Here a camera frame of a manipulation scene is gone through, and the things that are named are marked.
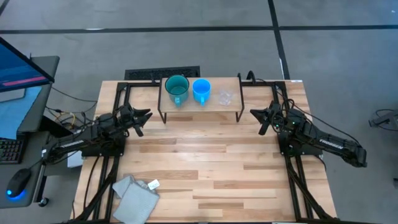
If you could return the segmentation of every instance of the computer monitor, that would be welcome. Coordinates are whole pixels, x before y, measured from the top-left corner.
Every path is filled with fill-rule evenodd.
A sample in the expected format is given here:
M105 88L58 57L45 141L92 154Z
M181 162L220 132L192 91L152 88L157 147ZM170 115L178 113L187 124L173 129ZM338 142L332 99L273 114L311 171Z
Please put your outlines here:
M21 97L25 88L50 82L53 77L0 37L0 101Z

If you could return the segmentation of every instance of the blue light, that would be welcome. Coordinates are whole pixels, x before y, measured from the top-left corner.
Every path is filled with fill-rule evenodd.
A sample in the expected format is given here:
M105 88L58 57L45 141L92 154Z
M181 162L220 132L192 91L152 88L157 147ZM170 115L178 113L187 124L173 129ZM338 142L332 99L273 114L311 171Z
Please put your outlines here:
M26 194L26 189L23 190L19 195L15 196L15 197L10 197L7 195L7 198L8 198L8 200L10 200L12 202L17 202L17 201L23 199L25 194Z

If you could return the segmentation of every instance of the computer mouse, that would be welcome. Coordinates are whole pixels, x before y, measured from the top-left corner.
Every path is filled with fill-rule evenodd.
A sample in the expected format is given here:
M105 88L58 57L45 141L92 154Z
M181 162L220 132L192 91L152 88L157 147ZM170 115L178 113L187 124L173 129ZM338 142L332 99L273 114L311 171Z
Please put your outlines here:
M11 180L8 182L6 193L13 198L22 193L31 175L30 169L20 169L17 171Z

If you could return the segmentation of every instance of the cup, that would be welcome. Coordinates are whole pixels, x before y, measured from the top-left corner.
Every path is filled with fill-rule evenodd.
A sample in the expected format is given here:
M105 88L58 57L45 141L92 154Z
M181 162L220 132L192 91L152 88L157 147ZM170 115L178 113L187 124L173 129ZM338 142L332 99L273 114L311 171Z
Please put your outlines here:
M210 97L211 84L208 80L198 79L192 84L193 99L200 103L201 106L205 105L205 102Z
M189 81L182 75L173 75L166 80L165 87L176 107L188 98Z

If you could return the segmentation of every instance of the monitor stand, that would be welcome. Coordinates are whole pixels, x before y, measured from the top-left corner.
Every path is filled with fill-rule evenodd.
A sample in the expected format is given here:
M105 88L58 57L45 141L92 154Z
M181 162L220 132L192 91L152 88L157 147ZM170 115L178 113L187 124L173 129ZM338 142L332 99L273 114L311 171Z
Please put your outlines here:
M21 99L25 96L25 89L5 91L0 93L0 102Z

